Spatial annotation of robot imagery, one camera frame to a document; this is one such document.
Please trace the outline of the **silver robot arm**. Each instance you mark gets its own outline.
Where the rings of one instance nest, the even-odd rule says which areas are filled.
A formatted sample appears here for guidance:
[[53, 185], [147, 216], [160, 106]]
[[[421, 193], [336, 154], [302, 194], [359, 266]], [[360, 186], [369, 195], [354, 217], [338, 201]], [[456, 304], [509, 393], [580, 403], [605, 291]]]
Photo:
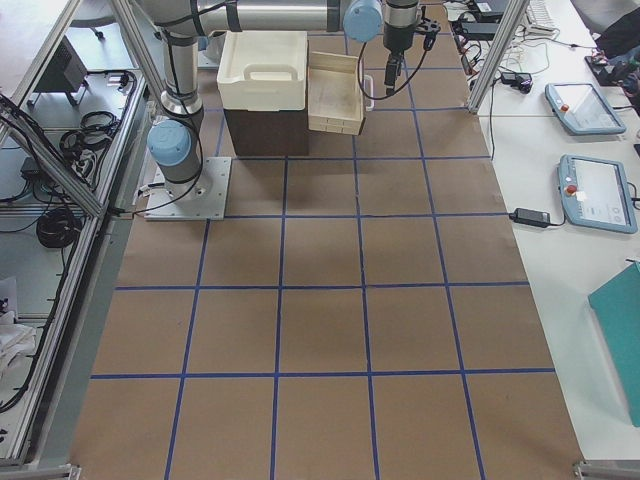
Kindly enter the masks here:
[[189, 150], [179, 166], [178, 183], [196, 188], [204, 155], [199, 139], [204, 116], [198, 93], [198, 41], [217, 32], [342, 31], [361, 43], [384, 32], [389, 51], [385, 86], [395, 91], [398, 68], [413, 44], [418, 26], [417, 1], [140, 1], [141, 10], [163, 39], [165, 88], [160, 102], [165, 114], [180, 126]]

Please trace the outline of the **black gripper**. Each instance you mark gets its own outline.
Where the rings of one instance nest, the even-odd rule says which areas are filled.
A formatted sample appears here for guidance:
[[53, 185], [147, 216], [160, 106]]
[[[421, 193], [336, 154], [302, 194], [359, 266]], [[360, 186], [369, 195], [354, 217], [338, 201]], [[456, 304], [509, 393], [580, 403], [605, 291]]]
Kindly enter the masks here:
[[396, 91], [396, 80], [402, 70], [404, 52], [413, 44], [414, 25], [397, 27], [384, 24], [383, 45], [389, 51], [385, 66], [385, 93], [392, 96]]

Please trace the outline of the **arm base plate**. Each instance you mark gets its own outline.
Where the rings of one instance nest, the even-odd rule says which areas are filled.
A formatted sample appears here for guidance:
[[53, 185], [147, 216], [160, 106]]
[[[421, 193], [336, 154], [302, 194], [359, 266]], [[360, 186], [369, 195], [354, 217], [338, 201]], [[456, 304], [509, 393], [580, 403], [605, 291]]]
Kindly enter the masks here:
[[231, 157], [207, 157], [194, 187], [190, 183], [167, 183], [157, 167], [153, 182], [161, 186], [149, 191], [144, 217], [162, 221], [223, 220], [231, 166]]

